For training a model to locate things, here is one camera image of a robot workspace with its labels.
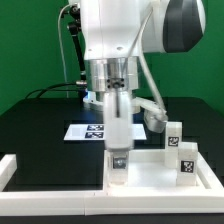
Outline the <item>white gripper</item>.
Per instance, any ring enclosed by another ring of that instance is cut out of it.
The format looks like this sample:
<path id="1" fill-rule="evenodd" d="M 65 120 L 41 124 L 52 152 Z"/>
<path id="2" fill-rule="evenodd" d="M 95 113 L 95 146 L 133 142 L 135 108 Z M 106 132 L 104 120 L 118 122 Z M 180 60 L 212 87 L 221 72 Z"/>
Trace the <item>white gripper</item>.
<path id="1" fill-rule="evenodd" d="M 104 94 L 103 122 L 105 147 L 108 151 L 129 151 L 133 148 L 132 105 L 127 91 Z M 114 157 L 113 168 L 125 169 L 126 157 Z"/>

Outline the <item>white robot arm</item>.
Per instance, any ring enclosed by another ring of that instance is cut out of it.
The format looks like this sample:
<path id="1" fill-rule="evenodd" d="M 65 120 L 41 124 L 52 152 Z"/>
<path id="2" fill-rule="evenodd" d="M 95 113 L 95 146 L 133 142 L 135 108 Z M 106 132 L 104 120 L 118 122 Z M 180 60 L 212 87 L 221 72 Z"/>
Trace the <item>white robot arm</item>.
<path id="1" fill-rule="evenodd" d="M 161 133 L 167 112 L 146 53 L 191 50 L 206 25 L 202 0 L 68 0 L 80 13 L 91 90 L 102 92 L 105 148 L 112 170 L 128 168 L 134 145 L 133 107 L 145 109 L 149 130 Z"/>

